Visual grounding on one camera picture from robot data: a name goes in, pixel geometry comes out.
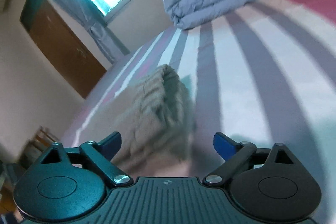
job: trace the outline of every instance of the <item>bed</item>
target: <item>bed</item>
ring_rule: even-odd
[[[336,223],[336,0],[258,0],[189,31],[165,30],[100,80],[65,133],[81,136],[130,82],[170,64],[189,89],[196,129],[186,175],[222,163],[217,131],[259,147],[285,143],[319,183],[318,223]]]

